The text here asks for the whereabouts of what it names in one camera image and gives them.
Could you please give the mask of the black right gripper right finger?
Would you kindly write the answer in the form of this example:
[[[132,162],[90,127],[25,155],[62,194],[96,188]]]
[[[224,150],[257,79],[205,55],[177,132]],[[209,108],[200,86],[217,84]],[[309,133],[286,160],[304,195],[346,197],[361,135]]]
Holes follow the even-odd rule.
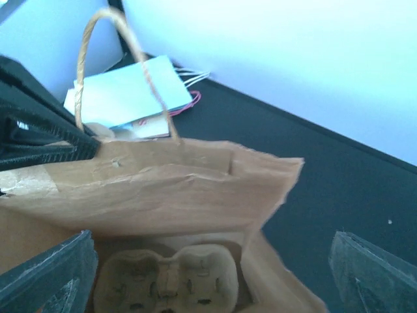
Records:
[[[345,312],[416,313],[416,266],[343,231],[329,265]]]

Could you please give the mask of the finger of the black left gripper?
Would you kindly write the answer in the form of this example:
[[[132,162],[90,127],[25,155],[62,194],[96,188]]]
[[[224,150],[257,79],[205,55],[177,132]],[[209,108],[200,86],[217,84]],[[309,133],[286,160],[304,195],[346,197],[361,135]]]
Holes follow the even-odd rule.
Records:
[[[18,61],[1,56],[1,170],[92,159],[100,143]]]

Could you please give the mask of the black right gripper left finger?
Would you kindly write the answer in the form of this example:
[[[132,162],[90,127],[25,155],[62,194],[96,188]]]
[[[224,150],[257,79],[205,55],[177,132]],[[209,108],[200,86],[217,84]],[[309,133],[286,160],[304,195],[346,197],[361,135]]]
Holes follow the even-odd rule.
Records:
[[[83,230],[1,275],[1,312],[84,312],[98,267]]]

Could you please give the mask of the single brown pulp carrier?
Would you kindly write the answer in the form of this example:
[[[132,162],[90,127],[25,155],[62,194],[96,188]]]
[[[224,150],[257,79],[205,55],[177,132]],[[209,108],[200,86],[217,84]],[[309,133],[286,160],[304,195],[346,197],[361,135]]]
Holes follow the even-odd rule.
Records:
[[[152,250],[114,253],[93,295],[95,312],[233,312],[237,266],[222,245],[186,246],[170,257]]]

